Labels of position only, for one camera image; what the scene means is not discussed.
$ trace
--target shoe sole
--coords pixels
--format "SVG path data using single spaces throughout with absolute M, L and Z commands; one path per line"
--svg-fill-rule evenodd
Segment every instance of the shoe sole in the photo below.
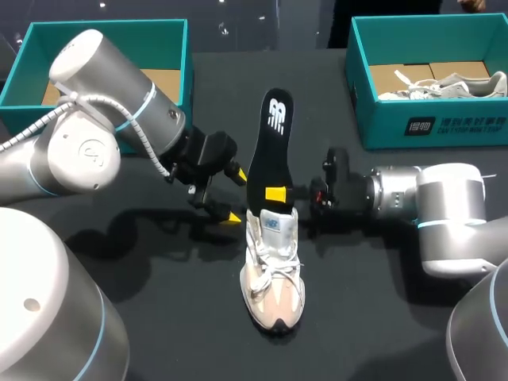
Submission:
M 245 267 L 243 267 L 240 270 L 240 288 L 241 288 L 241 294 L 244 297 L 244 303 L 247 306 L 248 313 L 251 316 L 252 320 L 262 330 L 269 332 L 269 333 L 287 333 L 287 332 L 290 332 L 291 330 L 293 330 L 300 322 L 300 319 L 302 318 L 302 314 L 303 314 L 303 308 L 305 307 L 305 283 L 302 280 L 300 280 L 300 284 L 302 287 L 302 295 L 304 295 L 304 296 L 303 296 L 302 308 L 300 309 L 300 314 L 298 316 L 296 323 L 292 327 L 288 327 L 282 319 L 277 319 L 275 324 L 271 328 L 268 328 L 268 327 L 265 327 L 259 320 L 257 320 L 256 315 L 252 313 L 251 306 L 247 301 L 247 295 L 245 294 L 245 286 L 244 286 L 244 269 L 245 269 Z

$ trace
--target black background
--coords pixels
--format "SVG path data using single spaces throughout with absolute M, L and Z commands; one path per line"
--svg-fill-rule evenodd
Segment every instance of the black background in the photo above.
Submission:
M 486 180 L 489 219 L 508 211 L 504 149 L 365 152 L 342 51 L 198 54 L 194 65 L 194 123 L 231 134 L 245 167 L 260 103 L 280 87 L 294 99 L 295 183 L 320 175 L 328 147 L 342 145 L 362 173 L 374 165 L 474 164 L 497 175 Z M 225 178 L 214 191 L 244 201 Z M 96 195 L 15 206 L 52 227 L 116 305 L 131 344 L 128 381 L 453 380 L 444 333 L 467 288 L 422 274 L 412 229 L 334 226 L 337 233 L 310 239 L 301 208 L 306 308 L 294 334 L 274 339 L 252 324 L 241 297 L 244 225 L 207 225 L 186 199 L 148 161 L 125 159 L 116 183 Z

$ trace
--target white cable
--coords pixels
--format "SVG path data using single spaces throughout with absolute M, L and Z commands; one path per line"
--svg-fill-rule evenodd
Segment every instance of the white cable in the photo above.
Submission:
M 146 135 L 144 135 L 143 129 L 141 129 L 140 125 L 137 123 L 136 119 L 133 117 L 133 115 L 120 103 L 115 101 L 114 99 L 105 97 L 103 95 L 85 95 L 81 98 L 84 102 L 91 102 L 91 103 L 103 103 L 105 105 L 112 106 L 116 110 L 120 111 L 120 113 L 124 116 L 125 119 L 127 119 L 130 123 L 130 125 L 133 127 L 134 131 L 136 131 L 136 134 L 141 140 L 141 143 L 143 144 L 143 147 L 148 154 L 148 157 L 152 161 L 153 165 L 155 165 L 157 171 L 164 177 L 168 177 L 169 171 L 163 167 L 163 165 L 160 163 L 159 159 L 157 159 L 156 154 L 153 151 L 152 145 L 148 141 Z
M 44 115 L 41 119 L 39 119 L 35 123 L 32 123 L 27 129 L 24 129 L 23 131 L 21 131 L 18 135 L 16 135 L 12 139 L 6 141 L 3 144 L 0 144 L 0 152 L 3 152 L 6 149 L 11 148 L 13 145 L 19 143 L 20 141 L 23 141 L 27 137 L 31 137 L 34 133 L 36 133 L 38 130 L 42 129 L 50 121 L 57 119 L 60 115 L 62 115 L 67 110 L 69 110 L 71 107 L 73 107 L 73 105 L 74 105 L 74 103 L 67 102 L 61 106 L 56 107 L 53 111 L 47 113 L 46 115 Z

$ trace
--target cardboard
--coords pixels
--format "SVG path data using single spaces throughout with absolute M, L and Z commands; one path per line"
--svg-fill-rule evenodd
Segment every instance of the cardboard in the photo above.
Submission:
M 180 98 L 180 70 L 156 70 L 141 69 L 160 90 L 174 103 L 179 103 Z M 48 83 L 41 105 L 54 106 L 60 97 L 60 92 Z
M 436 62 L 430 64 L 434 78 L 439 80 L 457 73 L 466 78 L 490 77 L 483 61 Z
M 407 90 L 407 85 L 402 82 L 397 75 L 395 75 L 394 72 L 396 70 L 403 73 L 412 83 L 434 78 L 428 64 L 372 65 L 369 66 L 369 69 L 371 71 L 372 79 L 374 80 L 374 87 L 377 95 L 398 90 Z

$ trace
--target new balance logo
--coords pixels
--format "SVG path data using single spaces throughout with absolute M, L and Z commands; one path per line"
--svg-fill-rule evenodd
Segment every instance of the new balance logo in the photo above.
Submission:
M 271 219 L 265 220 L 264 227 L 271 229 L 271 230 L 275 230 L 276 232 L 280 231 L 279 221 L 277 221 L 277 220 L 271 220 Z
M 271 116 L 268 118 L 268 125 L 283 135 L 284 120 L 286 119 L 286 106 L 282 102 L 277 102 L 277 99 L 272 99 L 270 101 L 270 115 Z

